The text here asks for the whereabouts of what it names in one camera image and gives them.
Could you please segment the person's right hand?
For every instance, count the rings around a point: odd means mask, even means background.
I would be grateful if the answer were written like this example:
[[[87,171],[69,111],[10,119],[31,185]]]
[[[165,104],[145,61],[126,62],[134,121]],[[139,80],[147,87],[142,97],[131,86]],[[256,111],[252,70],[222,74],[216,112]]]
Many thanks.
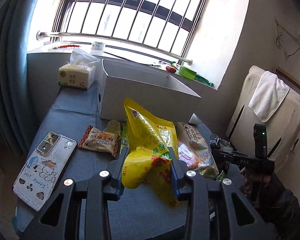
[[[245,195],[252,196],[255,198],[258,196],[258,192],[261,186],[268,185],[271,179],[271,176],[251,173],[245,167],[240,170],[240,174],[244,176],[243,186],[241,187],[241,191]]]

